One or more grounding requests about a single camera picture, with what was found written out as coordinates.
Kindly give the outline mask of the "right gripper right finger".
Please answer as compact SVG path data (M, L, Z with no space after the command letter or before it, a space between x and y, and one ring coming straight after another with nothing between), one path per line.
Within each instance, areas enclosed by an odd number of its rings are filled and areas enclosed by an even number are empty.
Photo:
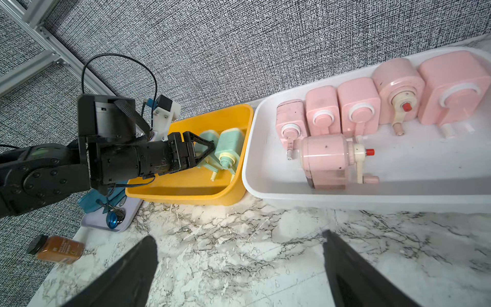
M336 306L418 306L339 235L323 232L324 266Z

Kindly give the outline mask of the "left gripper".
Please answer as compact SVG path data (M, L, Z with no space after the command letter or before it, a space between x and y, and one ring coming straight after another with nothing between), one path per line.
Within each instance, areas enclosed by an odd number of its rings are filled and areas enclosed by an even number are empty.
M138 177L197 167L215 150L213 141L190 131L154 140L132 98L81 94L77 123L79 161L88 169L91 188L101 192L126 188Z

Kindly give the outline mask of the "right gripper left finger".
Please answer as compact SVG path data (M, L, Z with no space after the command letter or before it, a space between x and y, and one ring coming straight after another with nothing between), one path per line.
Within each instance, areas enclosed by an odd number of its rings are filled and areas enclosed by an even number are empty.
M157 243L148 235L65 306L145 306L157 265Z

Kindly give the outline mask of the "yellow plastic tray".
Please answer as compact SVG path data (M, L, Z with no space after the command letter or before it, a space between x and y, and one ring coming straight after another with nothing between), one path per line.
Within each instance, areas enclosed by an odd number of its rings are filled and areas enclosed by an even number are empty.
M221 170L216 179L211 181L212 172L210 170L195 167L174 174L157 176L148 185L127 188L127 196L147 202L180 205L229 206L239 202L246 192L242 182L242 169L253 117L253 108L248 104L240 104L180 120L170 125L172 133L190 131L199 134L206 130L221 133L227 129L240 129L244 134L245 142L235 175L228 170Z

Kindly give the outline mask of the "pink sharpener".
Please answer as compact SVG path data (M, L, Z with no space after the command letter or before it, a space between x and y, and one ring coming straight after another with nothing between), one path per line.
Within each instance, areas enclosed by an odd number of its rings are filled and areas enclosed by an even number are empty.
M354 138L378 131L381 98L372 78L346 81L340 84L337 94L344 136Z
M300 147L301 141L309 136L304 101L294 99L278 105L276 131L286 150L286 158L289 161L293 160L294 151Z
M417 117L425 81L406 58L380 64L372 80L381 98L379 124L390 124L397 136L404 135L403 123Z
M424 61L425 81L418 120L435 125L444 138L456 136L452 124L471 117L490 89L490 61L469 51L455 51Z
M300 161L312 189L344 190L349 183L349 167L355 166L358 184L377 184L377 176L364 175L364 162L375 151L348 141L342 134L310 136L300 145Z
M336 88L322 86L306 94L306 119L310 136L341 134L341 116Z

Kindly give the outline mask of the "white plastic tray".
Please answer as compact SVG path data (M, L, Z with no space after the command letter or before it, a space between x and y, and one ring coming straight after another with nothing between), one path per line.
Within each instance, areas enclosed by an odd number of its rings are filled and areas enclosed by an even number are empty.
M446 139L433 125L417 120L405 124L396 136L383 125L362 138L375 150L364 172L377 184L357 184L355 173L344 190L309 187L300 157L286 158L276 132L276 109L285 101L303 99L320 86L339 86L369 77L374 66L364 67L314 83L276 93L257 107L249 133L242 179L254 196L281 208L328 207L377 212L490 212L490 95L484 97L469 120L455 124L456 135Z

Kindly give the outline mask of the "lavender cutting board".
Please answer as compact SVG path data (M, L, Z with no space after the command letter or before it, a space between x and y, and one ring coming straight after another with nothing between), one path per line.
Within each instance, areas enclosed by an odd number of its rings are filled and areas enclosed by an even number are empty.
M97 200L96 211L85 214L81 226L106 230L109 232L124 232L136 217L143 201L128 196L119 196L108 202Z

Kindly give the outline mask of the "teal cloth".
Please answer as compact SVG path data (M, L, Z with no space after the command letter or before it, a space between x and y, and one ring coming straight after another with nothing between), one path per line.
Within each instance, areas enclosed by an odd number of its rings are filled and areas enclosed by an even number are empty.
M92 189L90 192L80 197L77 204L86 214L98 211L99 209L103 209L103 213L107 213L107 204L113 207L121 207L125 202L125 198L125 188L114 188L111 190L109 196L104 196L97 190Z

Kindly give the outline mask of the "spice jar black lid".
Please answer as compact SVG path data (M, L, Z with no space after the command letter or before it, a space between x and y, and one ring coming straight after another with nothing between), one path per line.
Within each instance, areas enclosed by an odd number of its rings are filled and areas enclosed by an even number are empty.
M81 258L84 248L84 243L66 237L38 235L29 244L27 253L46 262L73 264Z

